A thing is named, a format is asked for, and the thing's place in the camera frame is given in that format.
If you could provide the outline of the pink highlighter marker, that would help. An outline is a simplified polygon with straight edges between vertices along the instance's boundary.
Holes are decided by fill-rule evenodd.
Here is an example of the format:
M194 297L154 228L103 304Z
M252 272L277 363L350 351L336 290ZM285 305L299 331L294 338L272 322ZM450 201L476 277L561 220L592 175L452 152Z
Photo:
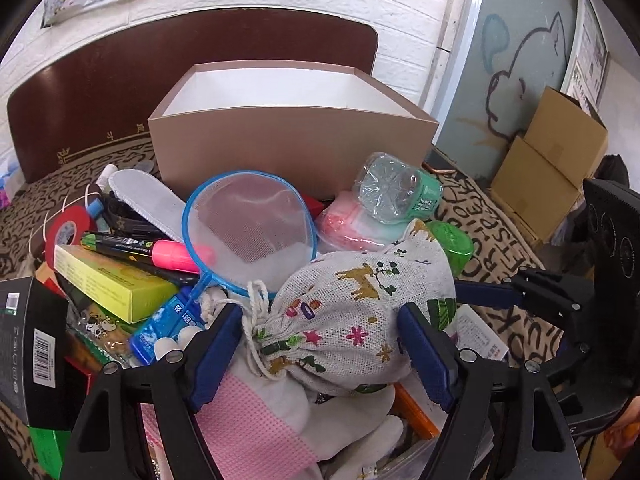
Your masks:
M83 248L118 260L144 263L169 271L200 273L200 267L186 245L174 240L149 240L85 232L81 235L80 244Z

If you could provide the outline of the blue candy pack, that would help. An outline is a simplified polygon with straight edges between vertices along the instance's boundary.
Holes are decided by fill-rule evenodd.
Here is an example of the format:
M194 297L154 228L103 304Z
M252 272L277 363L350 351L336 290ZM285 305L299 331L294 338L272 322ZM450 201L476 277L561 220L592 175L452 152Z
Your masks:
M183 287L162 304L129 339L132 354L142 365L155 361L154 344L164 337L178 340L178 333L186 326L204 327L200 305L188 304L192 288Z

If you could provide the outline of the pink zip bag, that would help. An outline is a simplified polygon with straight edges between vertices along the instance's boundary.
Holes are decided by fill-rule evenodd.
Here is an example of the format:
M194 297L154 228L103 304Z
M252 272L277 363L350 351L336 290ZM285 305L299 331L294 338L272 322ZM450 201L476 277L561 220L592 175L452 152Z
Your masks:
M343 191L314 222L318 235L318 251L380 252L404 235L407 222L379 222L360 204L352 191Z

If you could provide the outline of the white shoe insole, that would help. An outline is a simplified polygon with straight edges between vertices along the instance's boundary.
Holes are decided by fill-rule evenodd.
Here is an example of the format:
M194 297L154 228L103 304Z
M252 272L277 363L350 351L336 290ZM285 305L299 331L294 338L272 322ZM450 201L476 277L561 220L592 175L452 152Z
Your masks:
M183 243L186 203L152 174L137 169L115 171L108 178L115 197L175 242Z

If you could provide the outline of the green box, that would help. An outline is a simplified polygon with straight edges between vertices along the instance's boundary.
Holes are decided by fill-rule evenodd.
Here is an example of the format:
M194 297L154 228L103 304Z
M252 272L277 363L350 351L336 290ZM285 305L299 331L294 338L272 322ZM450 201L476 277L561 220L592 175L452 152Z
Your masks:
M70 432L35 427L28 430L40 465L53 479L60 478Z

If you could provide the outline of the yellow green small carton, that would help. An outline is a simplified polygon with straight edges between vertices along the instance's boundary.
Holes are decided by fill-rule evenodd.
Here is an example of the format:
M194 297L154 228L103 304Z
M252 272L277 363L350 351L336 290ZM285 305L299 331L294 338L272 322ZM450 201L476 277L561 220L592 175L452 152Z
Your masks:
M145 320L179 291L171 282L79 245L56 245L53 267L96 304L129 324Z

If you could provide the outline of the green round plastic container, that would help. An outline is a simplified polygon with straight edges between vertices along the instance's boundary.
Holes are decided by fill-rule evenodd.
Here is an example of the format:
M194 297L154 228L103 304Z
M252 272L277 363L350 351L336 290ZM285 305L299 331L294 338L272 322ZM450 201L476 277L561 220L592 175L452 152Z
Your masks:
M435 240L442 246L452 274L456 278L464 270L474 255L474 243L468 234L457 226L445 221L433 220L427 222L428 228L433 233Z

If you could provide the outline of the brown cardboard storage box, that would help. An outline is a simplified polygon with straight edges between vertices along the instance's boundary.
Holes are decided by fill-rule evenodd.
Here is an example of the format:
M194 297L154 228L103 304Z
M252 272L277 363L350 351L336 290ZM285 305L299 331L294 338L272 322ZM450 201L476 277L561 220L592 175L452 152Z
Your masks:
M217 174L258 170L318 200L350 188L375 152L421 165L438 129L355 67L279 60L193 66L149 126L160 176L182 198Z

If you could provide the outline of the blue rimmed small net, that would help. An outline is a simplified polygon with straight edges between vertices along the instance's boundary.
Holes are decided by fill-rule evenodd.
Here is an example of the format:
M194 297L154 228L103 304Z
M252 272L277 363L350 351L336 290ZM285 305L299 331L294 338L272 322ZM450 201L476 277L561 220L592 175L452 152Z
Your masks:
M214 285L246 297L247 284L260 281L272 299L317 255L302 196L261 171L226 172L201 184L183 209L181 232L200 271L194 292Z

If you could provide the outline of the tan cardboard boxes stack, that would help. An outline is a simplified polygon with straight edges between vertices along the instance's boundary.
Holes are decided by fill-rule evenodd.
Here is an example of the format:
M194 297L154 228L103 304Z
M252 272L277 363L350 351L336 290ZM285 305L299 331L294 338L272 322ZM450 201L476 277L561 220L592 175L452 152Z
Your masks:
M584 197L608 149L608 130L596 114L550 87L532 122L518 136L490 186L494 200L534 246L548 243Z

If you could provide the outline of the leopard letter pattern bedspread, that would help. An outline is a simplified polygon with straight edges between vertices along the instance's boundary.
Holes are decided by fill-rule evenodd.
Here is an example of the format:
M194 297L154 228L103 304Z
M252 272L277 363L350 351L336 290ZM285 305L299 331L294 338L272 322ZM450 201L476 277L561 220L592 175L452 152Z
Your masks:
M15 278L20 264L34 244L30 239L44 215L62 202L65 195L92 183L107 164L131 168L155 159L149 136L114 144L82 156L35 184L1 211L1 276ZM457 171L440 178L444 202L436 212L472 238L474 255L462 278L473 282L500 283L523 268L541 269L533 249L502 210L471 178ZM528 360L548 361L558 353L562 330L527 314L518 307L494 310L477 307L476 313L509 347L508 362L519 366Z

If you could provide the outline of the black product box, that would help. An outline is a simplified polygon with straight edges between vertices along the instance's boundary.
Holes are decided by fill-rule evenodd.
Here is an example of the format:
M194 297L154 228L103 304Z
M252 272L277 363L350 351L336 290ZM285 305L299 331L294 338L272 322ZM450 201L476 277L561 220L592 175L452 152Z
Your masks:
M64 359L67 301L35 278L1 282L1 401L25 425L70 431L86 376Z

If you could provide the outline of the red tape roll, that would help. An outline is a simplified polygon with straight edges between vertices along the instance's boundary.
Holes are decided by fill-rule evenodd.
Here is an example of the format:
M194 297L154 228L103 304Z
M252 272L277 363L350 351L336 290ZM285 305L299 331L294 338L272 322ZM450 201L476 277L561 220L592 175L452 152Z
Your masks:
M47 228L46 261L54 269L55 247L58 245L79 245L82 234L96 230L96 222L86 208L81 205L67 207L60 212Z

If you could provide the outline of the wall poster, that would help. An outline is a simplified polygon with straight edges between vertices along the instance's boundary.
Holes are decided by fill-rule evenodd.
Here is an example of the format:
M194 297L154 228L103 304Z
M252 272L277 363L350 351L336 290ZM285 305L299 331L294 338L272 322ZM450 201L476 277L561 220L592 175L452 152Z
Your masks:
M597 11L591 0L577 0L574 40L561 92L586 113L596 112L607 67L608 44Z

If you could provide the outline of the patterned linen drawstring pouch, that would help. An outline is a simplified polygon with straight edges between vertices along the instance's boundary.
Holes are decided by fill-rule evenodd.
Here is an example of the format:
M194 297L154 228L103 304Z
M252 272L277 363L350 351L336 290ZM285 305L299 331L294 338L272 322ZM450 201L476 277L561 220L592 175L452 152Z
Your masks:
M250 283L242 319L247 365L306 389L346 396L399 382L410 361L397 328L415 304L443 330L454 319L454 276L430 224L413 220L382 252L328 252L282 285L273 300Z

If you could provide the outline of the white small bottle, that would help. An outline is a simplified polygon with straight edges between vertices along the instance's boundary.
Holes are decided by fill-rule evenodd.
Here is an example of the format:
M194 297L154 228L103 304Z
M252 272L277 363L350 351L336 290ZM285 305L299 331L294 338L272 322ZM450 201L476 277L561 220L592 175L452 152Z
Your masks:
M108 193L110 190L110 177L118 171L118 167L114 164L107 164L99 177L96 178L96 185L103 193Z

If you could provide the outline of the orange book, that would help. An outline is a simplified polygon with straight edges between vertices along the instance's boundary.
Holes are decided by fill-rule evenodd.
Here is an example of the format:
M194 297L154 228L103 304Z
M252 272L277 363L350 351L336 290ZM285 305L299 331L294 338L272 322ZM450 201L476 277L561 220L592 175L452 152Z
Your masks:
M431 440L439 436L440 430L413 400L407 389L395 384L395 401L393 410L408 422L409 427L422 439Z

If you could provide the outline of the dark brown wooden headboard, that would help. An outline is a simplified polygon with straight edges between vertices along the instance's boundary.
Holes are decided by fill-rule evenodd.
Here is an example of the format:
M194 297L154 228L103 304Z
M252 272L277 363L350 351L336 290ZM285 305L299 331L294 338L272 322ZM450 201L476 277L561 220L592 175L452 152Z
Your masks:
M293 60L373 70L378 33L338 16L232 8L163 18L94 40L13 90L8 119L34 183L107 145L144 136L148 119L195 64Z

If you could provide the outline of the clear crushed plastic bottle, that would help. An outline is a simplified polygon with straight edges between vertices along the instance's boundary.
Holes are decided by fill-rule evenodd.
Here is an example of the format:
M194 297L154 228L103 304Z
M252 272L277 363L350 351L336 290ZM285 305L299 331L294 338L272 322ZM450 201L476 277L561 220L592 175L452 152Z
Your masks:
M431 215L423 201L424 173L383 152L373 153L363 164L352 190L375 220L395 224Z

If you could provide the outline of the pink white work glove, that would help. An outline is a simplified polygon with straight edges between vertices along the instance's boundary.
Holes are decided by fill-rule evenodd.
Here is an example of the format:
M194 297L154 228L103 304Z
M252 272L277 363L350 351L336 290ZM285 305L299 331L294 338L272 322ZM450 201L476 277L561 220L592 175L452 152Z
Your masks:
M395 389L320 401L292 378L272 382L234 357L198 429L226 479L373 479L404 432Z

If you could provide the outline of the black speaker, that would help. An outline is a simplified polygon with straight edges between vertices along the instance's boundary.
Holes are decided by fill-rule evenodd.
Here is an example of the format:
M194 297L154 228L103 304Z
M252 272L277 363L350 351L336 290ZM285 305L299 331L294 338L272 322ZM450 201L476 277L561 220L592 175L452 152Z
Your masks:
M618 182L586 179L588 230L596 248L596 266L614 280L639 276L639 193Z

